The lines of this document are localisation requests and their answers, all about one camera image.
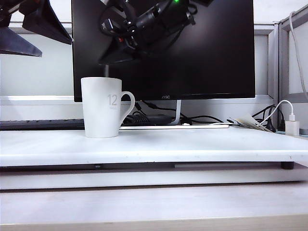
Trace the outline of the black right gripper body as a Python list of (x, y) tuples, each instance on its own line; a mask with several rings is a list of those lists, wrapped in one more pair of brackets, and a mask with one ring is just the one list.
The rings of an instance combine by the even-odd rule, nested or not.
[(127, 0), (107, 0), (104, 12), (116, 8), (123, 13), (122, 23), (100, 16), (100, 31), (112, 40), (132, 40), (139, 48), (152, 51), (158, 41), (176, 36), (166, 46), (169, 49), (188, 25), (194, 25), (196, 5), (188, 0), (162, 0), (146, 12), (136, 15), (135, 8)]

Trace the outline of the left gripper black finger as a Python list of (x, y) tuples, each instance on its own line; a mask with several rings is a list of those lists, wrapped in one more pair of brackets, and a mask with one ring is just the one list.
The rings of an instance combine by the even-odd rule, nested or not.
[(22, 3), (23, 28), (50, 39), (72, 44), (48, 0), (26, 0)]
[(42, 56), (41, 50), (8, 27), (0, 28), (0, 53), (35, 57)]

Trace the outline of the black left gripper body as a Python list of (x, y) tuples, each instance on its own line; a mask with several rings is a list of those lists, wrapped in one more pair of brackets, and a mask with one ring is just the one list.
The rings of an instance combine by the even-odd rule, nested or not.
[(24, 16), (43, 8), (47, 0), (1, 0), (0, 26), (8, 27), (12, 14), (19, 11)]

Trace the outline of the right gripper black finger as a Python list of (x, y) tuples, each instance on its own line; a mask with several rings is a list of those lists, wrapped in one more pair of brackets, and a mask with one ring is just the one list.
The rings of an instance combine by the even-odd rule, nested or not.
[(99, 64), (110, 65), (138, 59), (141, 49), (132, 40), (112, 40), (99, 59)]
[(136, 58), (150, 58), (157, 56), (155, 52), (142, 48), (136, 48), (134, 50), (134, 55), (136, 56)]

